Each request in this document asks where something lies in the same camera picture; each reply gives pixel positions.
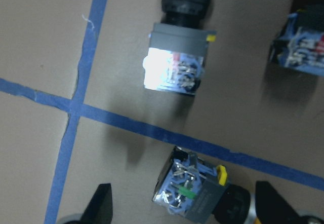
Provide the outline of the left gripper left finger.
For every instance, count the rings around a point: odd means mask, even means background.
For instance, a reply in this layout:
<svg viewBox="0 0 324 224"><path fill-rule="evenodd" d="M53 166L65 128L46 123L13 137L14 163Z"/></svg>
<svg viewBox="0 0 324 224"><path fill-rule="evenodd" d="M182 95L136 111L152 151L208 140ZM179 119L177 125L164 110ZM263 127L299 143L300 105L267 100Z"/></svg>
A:
<svg viewBox="0 0 324 224"><path fill-rule="evenodd" d="M82 223L111 223L113 218L112 188L110 183L98 185L83 215Z"/></svg>

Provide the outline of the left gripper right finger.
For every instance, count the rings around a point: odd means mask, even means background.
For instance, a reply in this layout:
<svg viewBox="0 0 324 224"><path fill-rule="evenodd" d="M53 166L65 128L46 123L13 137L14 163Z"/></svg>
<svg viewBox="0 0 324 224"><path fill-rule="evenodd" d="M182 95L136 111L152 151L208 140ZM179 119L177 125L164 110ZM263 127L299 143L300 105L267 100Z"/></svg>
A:
<svg viewBox="0 0 324 224"><path fill-rule="evenodd" d="M255 223L304 223L303 218L267 181L256 182Z"/></svg>

